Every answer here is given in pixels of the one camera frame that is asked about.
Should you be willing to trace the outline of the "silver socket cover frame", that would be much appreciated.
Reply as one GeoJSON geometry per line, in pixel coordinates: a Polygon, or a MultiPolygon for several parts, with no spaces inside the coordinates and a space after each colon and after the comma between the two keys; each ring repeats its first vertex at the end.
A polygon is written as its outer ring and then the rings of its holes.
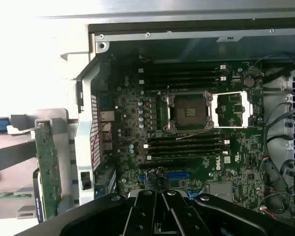
{"type": "Polygon", "coordinates": [[[224,92],[212,95],[211,119],[215,128],[241,129],[249,127],[253,105],[246,91],[224,92]]]}

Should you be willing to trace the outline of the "green RAM stick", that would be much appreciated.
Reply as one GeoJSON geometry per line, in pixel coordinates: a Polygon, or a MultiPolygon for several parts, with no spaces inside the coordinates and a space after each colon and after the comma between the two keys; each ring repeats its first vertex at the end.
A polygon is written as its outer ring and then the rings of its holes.
{"type": "Polygon", "coordinates": [[[0,193],[0,200],[2,199],[18,199],[18,198],[31,198],[32,194],[16,194],[16,193],[0,193]]]}

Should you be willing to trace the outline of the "silver chipset heatsink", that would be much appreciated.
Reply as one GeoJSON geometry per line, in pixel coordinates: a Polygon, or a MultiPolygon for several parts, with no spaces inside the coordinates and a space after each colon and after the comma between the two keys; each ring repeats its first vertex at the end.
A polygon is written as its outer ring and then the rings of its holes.
{"type": "Polygon", "coordinates": [[[232,183],[230,181],[211,182],[209,193],[226,201],[233,201],[232,183]]]}

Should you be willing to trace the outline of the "black RAM slot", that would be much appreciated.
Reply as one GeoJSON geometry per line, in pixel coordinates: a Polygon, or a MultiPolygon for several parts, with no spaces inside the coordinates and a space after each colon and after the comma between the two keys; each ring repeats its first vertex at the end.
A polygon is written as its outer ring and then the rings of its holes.
{"type": "Polygon", "coordinates": [[[186,139],[227,139],[229,138],[230,135],[228,134],[210,134],[210,133],[205,133],[205,134],[199,134],[195,135],[192,137],[161,137],[161,138],[150,138],[148,139],[148,142],[156,142],[156,141],[179,141],[179,140],[186,140],[186,139]]]}
{"type": "Polygon", "coordinates": [[[159,71],[159,72],[145,72],[140,73],[144,76],[166,76],[166,75],[214,75],[222,76],[224,71],[205,71],[205,70],[196,70],[196,71],[159,71]]]}
{"type": "Polygon", "coordinates": [[[216,152],[216,153],[220,153],[226,151],[228,152],[227,149],[224,148],[213,148],[213,147],[209,147],[209,148],[182,148],[182,149],[152,149],[152,150],[148,150],[147,153],[148,154],[152,154],[152,155],[156,155],[156,154],[182,154],[182,153],[209,153],[209,152],[216,152]]]}
{"type": "Polygon", "coordinates": [[[229,145],[230,140],[221,141],[186,141],[186,142],[154,142],[149,144],[143,144],[143,148],[152,147],[169,147],[169,146],[192,146],[192,145],[229,145]]]}
{"type": "Polygon", "coordinates": [[[169,86],[169,89],[193,89],[193,88],[215,88],[223,85],[220,83],[158,83],[158,84],[144,84],[145,89],[153,90],[153,89],[166,89],[169,86]]]}
{"type": "Polygon", "coordinates": [[[150,77],[139,79],[139,83],[147,83],[150,81],[191,81],[191,80],[200,80],[200,81],[225,81],[226,76],[195,76],[195,77],[150,77]]]}
{"type": "Polygon", "coordinates": [[[139,66],[137,69],[140,73],[148,70],[165,70],[165,69],[226,69],[226,64],[214,63],[169,63],[169,64],[146,64],[139,66]]]}
{"type": "Polygon", "coordinates": [[[212,154],[212,155],[163,155],[163,156],[156,156],[156,155],[146,155],[147,161],[181,161],[181,160],[193,160],[193,159],[199,159],[199,158],[213,158],[213,157],[222,157],[222,156],[228,156],[227,154],[212,154]]]}

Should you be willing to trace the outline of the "black grey PC case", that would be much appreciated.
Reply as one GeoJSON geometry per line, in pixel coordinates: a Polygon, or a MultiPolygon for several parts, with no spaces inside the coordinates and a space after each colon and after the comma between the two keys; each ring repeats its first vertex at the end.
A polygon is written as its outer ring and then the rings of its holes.
{"type": "MultiPolygon", "coordinates": [[[[117,192],[117,175],[103,160],[97,90],[112,71],[113,64],[199,63],[245,61],[260,68],[265,79],[276,72],[295,69],[295,19],[242,19],[213,21],[142,22],[90,25],[94,59],[77,82],[79,121],[75,134],[79,205],[117,192]]],[[[267,133],[283,114],[263,125],[264,153],[257,176],[265,189],[256,212],[295,223],[295,172],[283,175],[273,162],[267,133]]]]}

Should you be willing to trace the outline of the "round coin cell battery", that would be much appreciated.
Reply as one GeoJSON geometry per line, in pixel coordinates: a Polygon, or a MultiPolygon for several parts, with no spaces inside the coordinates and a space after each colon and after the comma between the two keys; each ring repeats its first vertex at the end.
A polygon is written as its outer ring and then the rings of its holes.
{"type": "Polygon", "coordinates": [[[243,84],[245,87],[251,88],[255,85],[255,79],[253,77],[247,76],[243,79],[243,84]]]}

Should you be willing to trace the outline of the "green motherboard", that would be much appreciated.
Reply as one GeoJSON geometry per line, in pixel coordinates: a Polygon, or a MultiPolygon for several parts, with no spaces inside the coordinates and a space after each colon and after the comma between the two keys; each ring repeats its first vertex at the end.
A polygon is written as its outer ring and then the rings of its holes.
{"type": "MultiPolygon", "coordinates": [[[[264,153],[263,145],[263,71],[250,62],[199,62],[226,64],[226,69],[165,69],[159,71],[224,71],[225,81],[150,81],[140,84],[139,79],[150,77],[195,77],[214,75],[166,75],[144,76],[137,70],[139,66],[153,63],[113,64],[111,74],[101,81],[97,90],[101,127],[96,137],[100,140],[103,160],[111,163],[117,175],[117,192],[125,197],[136,190],[152,189],[163,191],[167,189],[180,190],[187,194],[188,190],[209,194],[211,182],[230,181],[232,183],[233,203],[251,210],[256,210],[265,189],[257,176],[258,164],[264,153]],[[247,76],[255,79],[255,85],[245,87],[243,79],[247,76]],[[186,141],[221,141],[230,140],[229,145],[192,145],[143,148],[150,138],[179,137],[184,134],[165,132],[163,126],[167,122],[166,104],[161,97],[167,94],[167,89],[145,89],[144,84],[158,83],[220,83],[215,88],[170,89],[170,92],[208,91],[212,94],[224,92],[246,91],[248,100],[253,105],[253,115],[249,119],[249,127],[217,128],[220,134],[230,135],[227,139],[191,139],[186,141]],[[181,161],[147,161],[148,150],[152,149],[182,149],[182,148],[224,148],[228,156],[199,158],[181,161]],[[142,163],[199,163],[195,169],[167,169],[163,167],[140,169],[142,163]],[[139,174],[156,172],[158,174],[171,172],[188,172],[189,179],[170,180],[166,184],[145,184],[139,181],[139,174]]],[[[212,155],[209,153],[156,154],[163,155],[212,155]]]]}

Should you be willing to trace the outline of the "silver drive cage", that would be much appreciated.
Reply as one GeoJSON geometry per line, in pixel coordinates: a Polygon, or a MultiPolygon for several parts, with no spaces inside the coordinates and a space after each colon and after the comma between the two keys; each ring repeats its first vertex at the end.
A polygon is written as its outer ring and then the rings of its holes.
{"type": "MultiPolygon", "coordinates": [[[[276,72],[265,79],[266,126],[295,109],[295,69],[276,72]]],[[[267,133],[267,146],[278,170],[286,176],[295,172],[295,113],[278,121],[267,133]]]]}

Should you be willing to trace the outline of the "blue expansion slot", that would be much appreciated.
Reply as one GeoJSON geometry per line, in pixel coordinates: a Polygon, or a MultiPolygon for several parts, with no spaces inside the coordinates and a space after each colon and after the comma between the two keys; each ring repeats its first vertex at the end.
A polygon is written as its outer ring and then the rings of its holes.
{"type": "Polygon", "coordinates": [[[145,184],[166,184],[170,180],[189,179],[190,174],[188,172],[171,172],[158,174],[156,172],[149,172],[145,174],[139,174],[139,181],[143,181],[145,184]]]}

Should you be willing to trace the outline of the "CPU socket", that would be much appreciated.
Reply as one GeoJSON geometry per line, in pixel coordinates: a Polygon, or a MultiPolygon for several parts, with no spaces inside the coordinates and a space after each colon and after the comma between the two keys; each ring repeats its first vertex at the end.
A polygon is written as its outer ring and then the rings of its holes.
{"type": "Polygon", "coordinates": [[[167,122],[163,126],[165,132],[174,134],[193,134],[213,128],[211,119],[212,93],[208,91],[170,92],[161,97],[166,104],[167,122]]]}

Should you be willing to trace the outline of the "grey parts rack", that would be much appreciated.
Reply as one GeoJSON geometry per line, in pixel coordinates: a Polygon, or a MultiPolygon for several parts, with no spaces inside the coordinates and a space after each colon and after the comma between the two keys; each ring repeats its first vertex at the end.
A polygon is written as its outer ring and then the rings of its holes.
{"type": "Polygon", "coordinates": [[[58,215],[79,204],[74,156],[76,119],[69,119],[64,108],[34,110],[0,118],[0,193],[32,194],[31,198],[0,200],[0,219],[37,220],[33,172],[37,169],[36,146],[32,131],[38,121],[50,122],[58,154],[61,201],[58,215]]]}

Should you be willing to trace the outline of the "blue SATA port cluster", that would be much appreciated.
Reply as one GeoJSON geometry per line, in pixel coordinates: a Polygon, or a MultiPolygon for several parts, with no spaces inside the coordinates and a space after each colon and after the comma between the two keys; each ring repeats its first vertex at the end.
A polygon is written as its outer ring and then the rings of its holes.
{"type": "Polygon", "coordinates": [[[191,190],[187,191],[187,195],[189,200],[194,200],[197,196],[201,195],[203,193],[202,190],[198,191],[198,192],[192,192],[191,190]]]}

